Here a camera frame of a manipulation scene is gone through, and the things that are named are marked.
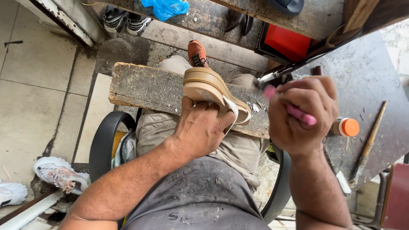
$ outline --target red box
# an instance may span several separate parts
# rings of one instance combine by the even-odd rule
[[[275,25],[269,25],[264,43],[282,53],[293,62],[303,61],[307,56],[311,38]]]

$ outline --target tan rubber sole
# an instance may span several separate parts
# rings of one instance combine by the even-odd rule
[[[218,116],[222,116],[229,109],[222,95],[237,105],[238,117],[236,122],[242,122],[247,118],[247,112],[251,113],[250,107],[235,98],[227,88],[225,82],[215,71],[211,69],[195,67],[185,71],[183,80],[183,93],[193,101],[209,101],[220,105]]]

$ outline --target chair armrest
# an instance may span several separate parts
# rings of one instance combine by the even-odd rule
[[[91,182],[96,181],[111,170],[115,132],[121,122],[128,129],[136,129],[136,123],[132,116],[121,111],[110,112],[99,125],[92,140],[88,164]]]
[[[290,167],[291,158],[286,151],[275,151],[280,161],[280,169],[277,180],[267,204],[261,211],[264,222],[268,225],[271,223],[287,205],[290,193]]]

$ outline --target man's right hand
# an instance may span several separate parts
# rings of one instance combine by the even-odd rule
[[[290,81],[270,98],[270,138],[293,158],[319,152],[322,140],[338,116],[337,90],[331,77],[312,76]],[[307,125],[287,113],[286,105],[298,106],[317,119]]]

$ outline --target gray t-shirt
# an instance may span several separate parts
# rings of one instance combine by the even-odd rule
[[[201,157],[159,181],[128,215],[123,230],[270,229],[244,178]]]

